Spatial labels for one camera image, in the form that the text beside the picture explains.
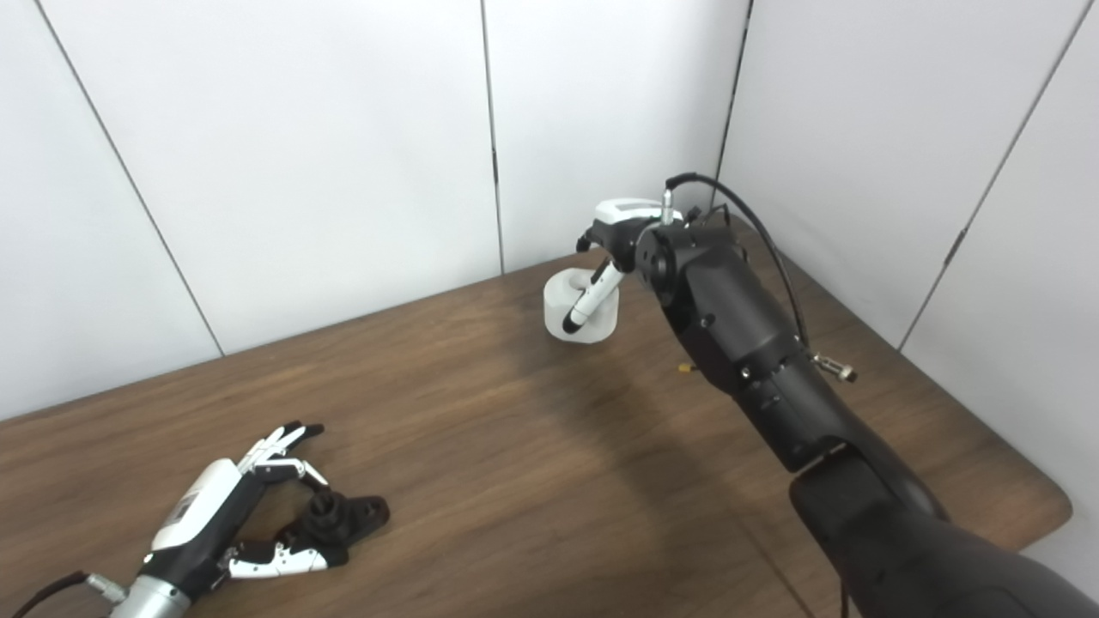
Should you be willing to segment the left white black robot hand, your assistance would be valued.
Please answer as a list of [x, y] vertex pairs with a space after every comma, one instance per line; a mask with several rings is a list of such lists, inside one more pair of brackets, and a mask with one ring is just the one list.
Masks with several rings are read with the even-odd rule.
[[346, 566], [345, 548], [303, 537], [292, 541], [284, 536], [256, 552], [234, 542], [271, 486], [298, 481], [315, 496], [330, 487], [315, 467], [291, 454], [324, 430], [291, 421], [259, 439], [238, 461], [220, 457], [207, 466], [160, 525], [135, 585], [195, 603], [227, 580], [277, 580]]

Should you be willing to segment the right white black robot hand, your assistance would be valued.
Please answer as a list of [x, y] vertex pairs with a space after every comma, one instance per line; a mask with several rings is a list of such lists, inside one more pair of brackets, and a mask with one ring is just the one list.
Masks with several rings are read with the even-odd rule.
[[659, 201], [617, 198], [600, 201], [593, 208], [592, 225], [577, 239], [576, 251], [593, 245], [607, 251], [606, 260], [593, 271], [580, 297], [562, 318], [567, 334], [580, 332], [628, 274], [635, 271], [635, 250], [642, 234], [652, 227], [682, 227], [684, 216]]

